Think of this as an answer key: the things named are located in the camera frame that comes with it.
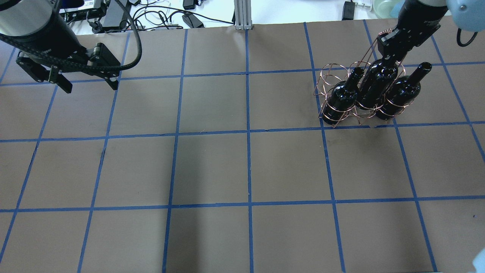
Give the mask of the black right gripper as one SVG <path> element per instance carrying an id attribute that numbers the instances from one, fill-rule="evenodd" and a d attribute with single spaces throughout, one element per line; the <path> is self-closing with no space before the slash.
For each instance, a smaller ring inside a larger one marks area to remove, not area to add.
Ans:
<path id="1" fill-rule="evenodd" d="M 407 52 L 422 45 L 441 27 L 447 11 L 445 0 L 406 0 L 395 27 L 377 36 L 378 51 L 384 59 L 401 62 Z"/>

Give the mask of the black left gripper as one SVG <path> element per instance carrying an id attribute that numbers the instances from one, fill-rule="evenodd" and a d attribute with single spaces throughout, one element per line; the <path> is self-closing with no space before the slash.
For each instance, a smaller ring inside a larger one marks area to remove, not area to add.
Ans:
<path id="1" fill-rule="evenodd" d="M 41 19 L 29 18 L 17 25 L 29 27 L 15 33 L 15 42 L 29 50 L 21 49 L 16 62 L 35 81 L 49 81 L 71 94 L 73 85 L 63 73 L 82 72 L 103 78 L 118 90 L 119 69 L 92 71 L 93 67 L 119 67 L 118 59 L 103 43 L 92 49 L 81 45 L 59 14 L 43 14 Z"/>

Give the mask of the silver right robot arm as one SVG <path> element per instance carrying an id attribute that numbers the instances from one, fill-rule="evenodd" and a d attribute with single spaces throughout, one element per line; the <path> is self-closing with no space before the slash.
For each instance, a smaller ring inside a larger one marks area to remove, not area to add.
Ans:
<path id="1" fill-rule="evenodd" d="M 377 49 L 385 58 L 401 62 L 413 48 L 421 46 L 441 27 L 447 11 L 457 26 L 456 43 L 467 47 L 484 30 L 483 0 L 406 0 L 398 22 L 390 32 L 377 36 Z"/>

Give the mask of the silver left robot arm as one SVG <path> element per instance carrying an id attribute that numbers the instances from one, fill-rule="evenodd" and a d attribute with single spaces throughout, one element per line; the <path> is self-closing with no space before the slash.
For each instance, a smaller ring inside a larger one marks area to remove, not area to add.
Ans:
<path id="1" fill-rule="evenodd" d="M 66 93 L 72 83 L 64 73 L 82 72 L 118 88 L 119 60 L 103 44 L 85 48 L 59 14 L 62 2 L 2 0 L 1 40 L 17 43 L 16 63 L 37 82 L 56 84 Z"/>

